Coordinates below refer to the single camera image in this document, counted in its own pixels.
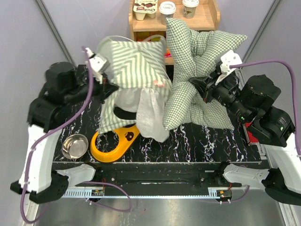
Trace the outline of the green striped pet tent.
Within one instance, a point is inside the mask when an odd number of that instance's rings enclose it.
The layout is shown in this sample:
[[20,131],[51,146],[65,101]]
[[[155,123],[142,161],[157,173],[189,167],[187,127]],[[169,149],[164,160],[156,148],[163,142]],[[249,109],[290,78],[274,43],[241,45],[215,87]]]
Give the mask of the green striped pet tent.
[[[110,72],[110,66],[107,75],[109,82],[115,84],[112,82],[113,73]],[[164,142],[169,137],[169,131],[163,127],[163,114],[171,96],[171,87],[122,88],[119,86],[119,89],[112,93],[102,106],[99,134],[135,124],[143,137]]]

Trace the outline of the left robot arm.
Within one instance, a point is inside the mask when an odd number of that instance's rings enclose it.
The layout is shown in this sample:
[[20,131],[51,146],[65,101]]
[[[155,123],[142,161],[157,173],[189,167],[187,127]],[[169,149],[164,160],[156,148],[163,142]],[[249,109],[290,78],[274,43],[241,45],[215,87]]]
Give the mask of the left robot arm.
[[59,200],[68,188],[88,182],[91,186],[101,183],[101,167],[89,161],[65,170],[53,170],[55,147],[61,130],[71,116],[73,105],[84,101],[89,92],[88,84],[77,81],[75,69],[69,62],[52,64],[45,72],[44,83],[38,97],[29,107],[28,151],[33,150],[30,164],[25,164],[22,176],[11,183],[10,190],[29,194],[30,201],[44,204]]

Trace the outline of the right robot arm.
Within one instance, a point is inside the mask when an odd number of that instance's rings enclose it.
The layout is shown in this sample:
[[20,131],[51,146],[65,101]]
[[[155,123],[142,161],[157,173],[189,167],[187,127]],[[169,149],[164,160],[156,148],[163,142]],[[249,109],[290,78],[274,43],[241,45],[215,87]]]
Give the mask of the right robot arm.
[[216,100],[241,123],[248,124],[247,130],[277,164],[271,169],[252,169],[222,162],[208,175],[206,183],[252,186],[264,190],[275,201],[299,206],[301,161],[294,144],[297,129],[289,114],[273,106],[280,88],[264,74],[250,77],[243,88],[234,73],[223,78],[214,72],[207,79],[190,78],[189,82],[206,103]]

